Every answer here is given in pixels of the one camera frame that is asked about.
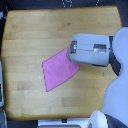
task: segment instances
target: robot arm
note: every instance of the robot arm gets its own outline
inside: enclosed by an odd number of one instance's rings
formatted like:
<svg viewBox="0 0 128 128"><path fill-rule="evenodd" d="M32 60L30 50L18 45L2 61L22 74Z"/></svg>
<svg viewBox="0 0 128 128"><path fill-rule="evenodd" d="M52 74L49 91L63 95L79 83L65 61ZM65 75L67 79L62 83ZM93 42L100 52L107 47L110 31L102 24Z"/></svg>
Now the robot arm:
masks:
<svg viewBox="0 0 128 128"><path fill-rule="evenodd" d="M127 128L128 127L128 28L119 29L112 45L108 36L77 34L67 50L72 62L108 66L120 70L105 92L102 112L94 111L87 128Z"/></svg>

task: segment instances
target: pink towel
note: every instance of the pink towel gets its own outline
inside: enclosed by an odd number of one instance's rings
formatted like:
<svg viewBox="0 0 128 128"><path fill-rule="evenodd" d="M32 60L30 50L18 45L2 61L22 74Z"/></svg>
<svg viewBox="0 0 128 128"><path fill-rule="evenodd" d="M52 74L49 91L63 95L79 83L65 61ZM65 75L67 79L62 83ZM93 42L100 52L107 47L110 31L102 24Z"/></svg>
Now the pink towel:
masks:
<svg viewBox="0 0 128 128"><path fill-rule="evenodd" d="M67 48L42 62L46 91L50 91L72 77L79 69L78 64L67 57Z"/></svg>

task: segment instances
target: gray floor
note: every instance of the gray floor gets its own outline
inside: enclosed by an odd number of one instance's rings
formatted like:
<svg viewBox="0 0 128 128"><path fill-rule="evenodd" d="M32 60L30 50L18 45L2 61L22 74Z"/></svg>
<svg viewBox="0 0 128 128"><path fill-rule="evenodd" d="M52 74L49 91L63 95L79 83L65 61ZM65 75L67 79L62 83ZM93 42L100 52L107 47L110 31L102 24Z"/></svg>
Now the gray floor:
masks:
<svg viewBox="0 0 128 128"><path fill-rule="evenodd" d="M20 0L14 0L16 2L15 7L12 9L36 9L37 7L34 6L32 3L27 2L21 2ZM87 7L87 6L95 6L97 0L73 0L72 7ZM122 24L124 27L128 27L128 0L100 0L98 3L98 6L108 6L108 5L117 5L119 8L119 13L121 16ZM45 4L42 5L42 8L63 8L63 4L61 0L45 0ZM4 19L0 19L0 42L2 39L2 33L4 28ZM37 121L8 121L8 128L36 128L37 127Z"/></svg>

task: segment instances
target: wooden table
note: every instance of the wooden table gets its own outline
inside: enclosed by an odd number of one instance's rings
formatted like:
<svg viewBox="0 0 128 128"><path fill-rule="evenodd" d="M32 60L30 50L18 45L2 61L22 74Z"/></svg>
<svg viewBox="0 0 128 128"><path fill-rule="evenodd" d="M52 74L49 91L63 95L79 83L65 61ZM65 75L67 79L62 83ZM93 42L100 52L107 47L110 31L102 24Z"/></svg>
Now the wooden table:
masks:
<svg viewBox="0 0 128 128"><path fill-rule="evenodd" d="M116 7L10 11L1 55L7 119L89 117L101 110L116 78L111 66L80 65L71 79L46 92L42 61L67 47L74 34L114 35L121 26Z"/></svg>

